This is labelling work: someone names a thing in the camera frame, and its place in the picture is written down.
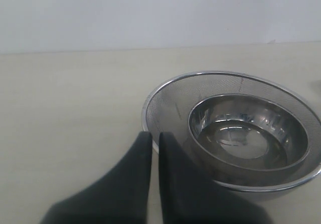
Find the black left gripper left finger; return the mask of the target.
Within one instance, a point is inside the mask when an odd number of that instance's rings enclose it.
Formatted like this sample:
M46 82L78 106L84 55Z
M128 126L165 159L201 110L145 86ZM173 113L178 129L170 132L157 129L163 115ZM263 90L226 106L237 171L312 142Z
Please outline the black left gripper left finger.
M151 134L140 132L107 174L54 204L41 223L146 223L151 161Z

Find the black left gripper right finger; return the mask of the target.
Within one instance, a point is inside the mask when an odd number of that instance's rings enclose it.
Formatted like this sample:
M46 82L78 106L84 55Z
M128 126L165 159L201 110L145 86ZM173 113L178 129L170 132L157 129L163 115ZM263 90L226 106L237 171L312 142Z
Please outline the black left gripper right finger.
M159 136L158 176L164 223L272 223L263 208L215 183L169 132Z

